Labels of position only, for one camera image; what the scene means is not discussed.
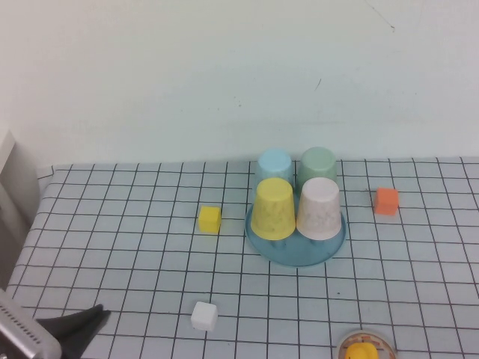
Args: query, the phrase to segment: light blue paper cup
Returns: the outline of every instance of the light blue paper cup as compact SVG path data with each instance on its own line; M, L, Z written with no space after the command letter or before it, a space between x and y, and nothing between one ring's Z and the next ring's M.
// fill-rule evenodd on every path
M257 160L254 191L262 180L274 177L282 178L294 186L293 161L286 151L276 148L266 150Z

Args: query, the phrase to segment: white wall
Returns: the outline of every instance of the white wall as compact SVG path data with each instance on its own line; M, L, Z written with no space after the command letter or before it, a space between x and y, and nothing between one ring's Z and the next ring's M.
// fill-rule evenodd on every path
M0 120L39 166L479 155L479 1L367 1L2 1Z

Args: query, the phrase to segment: rubber duck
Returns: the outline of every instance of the rubber duck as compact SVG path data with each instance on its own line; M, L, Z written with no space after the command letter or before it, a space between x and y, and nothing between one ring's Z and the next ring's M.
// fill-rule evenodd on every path
M371 343L354 343L346 350L344 359L379 359L379 355Z

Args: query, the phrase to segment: white paper cup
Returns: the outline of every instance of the white paper cup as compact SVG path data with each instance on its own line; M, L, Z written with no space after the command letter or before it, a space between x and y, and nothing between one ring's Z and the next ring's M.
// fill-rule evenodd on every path
M339 187L325 178L311 178L302 187L299 200L298 231L315 241L324 241L336 236L341 230Z

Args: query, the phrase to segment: yellow toy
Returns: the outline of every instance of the yellow toy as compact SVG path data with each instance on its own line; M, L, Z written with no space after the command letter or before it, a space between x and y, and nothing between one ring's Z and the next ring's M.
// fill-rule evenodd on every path
M201 232L218 234L221 223L222 214L219 207L201 207L198 218L198 225Z
M354 343L346 350L344 359L379 359L379 355L371 343Z

